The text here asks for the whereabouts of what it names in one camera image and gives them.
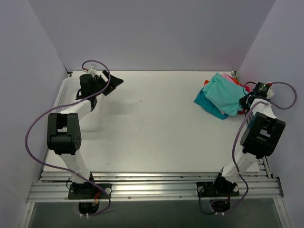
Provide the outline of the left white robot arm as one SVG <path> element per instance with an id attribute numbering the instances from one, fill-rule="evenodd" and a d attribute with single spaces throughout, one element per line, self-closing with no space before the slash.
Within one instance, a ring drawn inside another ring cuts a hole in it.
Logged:
<path id="1" fill-rule="evenodd" d="M 87 70 L 78 78 L 75 104 L 60 112 L 50 113 L 47 118 L 47 147 L 58 155 L 71 173 L 72 187 L 79 188 L 84 199 L 91 199 L 96 193 L 92 172 L 82 158 L 80 147 L 82 135 L 80 121 L 89 113 L 95 112 L 98 98 L 112 93 L 124 80 L 106 70 L 98 74 Z"/>

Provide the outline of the teal green t-shirt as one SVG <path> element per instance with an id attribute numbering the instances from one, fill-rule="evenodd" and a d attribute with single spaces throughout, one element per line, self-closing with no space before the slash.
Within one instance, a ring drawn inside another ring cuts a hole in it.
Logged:
<path id="1" fill-rule="evenodd" d="M 242 89 L 243 86 L 229 82 L 220 73 L 216 73 L 202 90 L 205 97 L 222 113 L 236 116 L 238 114 L 238 101 L 244 96 Z"/>

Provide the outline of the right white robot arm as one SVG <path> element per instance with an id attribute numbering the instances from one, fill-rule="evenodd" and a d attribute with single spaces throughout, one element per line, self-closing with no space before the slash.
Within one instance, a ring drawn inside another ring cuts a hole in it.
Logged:
<path id="1" fill-rule="evenodd" d="M 231 193 L 242 173 L 259 159 L 270 156 L 285 129 L 286 123 L 272 110 L 272 83 L 256 83 L 247 99 L 247 115 L 237 132 L 232 162 L 222 168 L 211 184 L 212 193 L 222 196 Z"/>

